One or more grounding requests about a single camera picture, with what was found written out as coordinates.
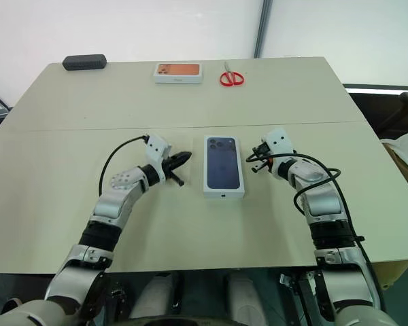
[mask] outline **scissors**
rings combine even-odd
[[[219,81],[220,84],[226,87],[231,87],[231,86],[238,86],[243,84],[245,81],[245,78],[243,76],[236,72],[236,71],[231,71],[230,67],[228,66],[228,63],[224,63],[225,66],[225,72],[221,74]]]

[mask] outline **black cable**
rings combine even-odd
[[[261,156],[260,158],[257,158],[257,157],[253,158],[254,156],[256,156],[255,153],[248,156],[246,158],[246,162],[263,161],[263,160],[268,160],[269,158],[296,157],[296,158],[305,158],[307,160],[311,160],[311,161],[315,162],[318,166],[320,166],[321,168],[324,169],[326,174],[329,176],[330,181],[333,182],[333,184],[335,186],[335,189],[337,190],[337,193],[340,196],[341,202],[343,203],[343,208],[344,208],[344,210],[346,212],[346,215],[347,215],[347,223],[348,223],[348,225],[349,225],[349,227],[351,229],[352,234],[354,235],[355,242],[356,242],[357,246],[360,248],[362,256],[364,257],[364,259],[366,261],[367,268],[369,269],[369,272],[372,275],[373,282],[375,283],[376,291],[377,291],[378,296],[379,296],[379,303],[381,305],[381,310],[384,311],[384,312],[387,312],[386,311],[386,304],[385,304],[385,301],[384,301],[384,295],[382,293],[382,288],[379,286],[379,282],[378,282],[378,279],[376,277],[376,273],[373,270],[372,263],[371,263],[369,257],[367,256],[367,253],[366,253],[364,247],[361,244],[362,237],[359,237],[359,236],[356,235],[354,224],[352,223],[352,217],[350,215],[349,207],[347,206],[345,196],[343,195],[343,192],[341,191],[341,188],[340,188],[339,184],[337,183],[337,180],[335,180],[335,176],[333,176],[330,169],[328,169],[321,161],[317,160],[316,158],[314,158],[312,156],[304,155],[304,154],[299,154],[299,153],[274,154],[274,155],[268,155],[268,156]]]
[[[103,178],[104,178],[104,173],[106,172],[107,166],[109,165],[110,160],[112,159],[112,157],[115,155],[115,153],[123,146],[132,143],[133,141],[138,141],[140,139],[143,139],[143,141],[145,142],[145,144],[148,142],[149,136],[148,135],[142,135],[140,137],[136,137],[133,139],[129,139],[128,141],[123,142],[121,145],[119,145],[117,148],[114,149],[113,152],[110,153],[109,157],[106,160],[106,163],[103,166],[103,170],[101,170],[101,174],[100,174],[100,179],[98,182],[98,196],[101,196],[101,194],[103,193]]]
[[[301,212],[302,215],[304,215],[304,211],[302,210],[302,208],[298,205],[298,198],[300,195],[302,195],[303,193],[319,187],[320,185],[324,185],[325,183],[331,182],[332,180],[335,180],[339,177],[339,175],[341,174],[341,171],[338,168],[329,168],[329,171],[331,172],[335,172],[335,175],[333,175],[332,178],[326,178],[325,180],[322,180],[320,182],[314,183],[313,185],[309,185],[308,187],[305,187],[304,189],[299,190],[296,195],[294,195],[293,197],[293,204],[296,207],[296,209]]]

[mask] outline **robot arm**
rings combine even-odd
[[[86,229],[50,283],[45,300],[27,302],[0,316],[0,325],[75,325],[97,316],[107,290],[104,273],[114,258],[114,248],[133,205],[150,186],[175,180],[173,170],[191,156],[183,151],[169,156],[171,146],[162,138],[145,138],[149,164],[112,177],[110,188],[95,205]]]
[[[267,167],[275,178],[287,180],[301,199],[301,211],[316,247],[316,294],[322,316],[336,325],[396,325],[380,310],[381,290],[352,227],[341,190],[330,184],[335,176],[316,159],[294,152],[281,128],[266,134],[253,152],[247,161],[262,162],[254,172]]]

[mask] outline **white wall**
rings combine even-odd
[[[0,97],[15,105],[48,63],[72,54],[250,58],[260,11],[253,0],[0,0]]]
[[[408,86],[408,0],[274,0],[262,56],[297,55],[343,83]]]
[[[0,0],[0,97],[50,62],[252,57],[261,0]],[[343,83],[408,86],[408,0],[274,0],[262,56],[325,56]]]

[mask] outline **black arm joint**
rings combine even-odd
[[[121,235],[121,228],[98,221],[89,221],[79,245],[113,251]]]
[[[278,167],[278,175],[288,181],[288,171],[296,163],[296,160],[290,158],[289,161],[281,163]]]
[[[317,250],[355,247],[355,237],[347,221],[313,223],[310,231]]]
[[[155,168],[153,168],[150,164],[147,164],[145,166],[138,166],[142,172],[145,174],[148,180],[148,185],[151,187],[152,185],[155,185],[160,181],[157,171]]]

